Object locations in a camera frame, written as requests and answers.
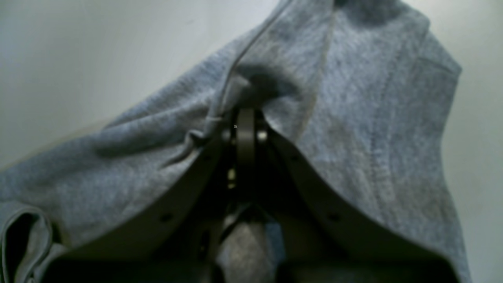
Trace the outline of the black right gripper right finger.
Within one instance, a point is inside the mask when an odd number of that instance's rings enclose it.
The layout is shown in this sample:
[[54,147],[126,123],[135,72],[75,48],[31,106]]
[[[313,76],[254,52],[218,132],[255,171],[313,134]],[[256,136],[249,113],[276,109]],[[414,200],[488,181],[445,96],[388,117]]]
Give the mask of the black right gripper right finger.
[[336,193],[263,115],[247,109],[247,199],[261,221],[275,283],[458,283],[451,264]]

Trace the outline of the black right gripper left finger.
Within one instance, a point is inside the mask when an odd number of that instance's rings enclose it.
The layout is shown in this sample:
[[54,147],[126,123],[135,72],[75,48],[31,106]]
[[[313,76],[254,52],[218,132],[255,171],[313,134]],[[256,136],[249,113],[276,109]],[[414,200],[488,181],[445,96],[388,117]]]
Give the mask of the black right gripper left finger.
[[224,283],[214,254],[225,210],[248,188],[248,109],[234,112],[174,186],[49,265],[45,283]]

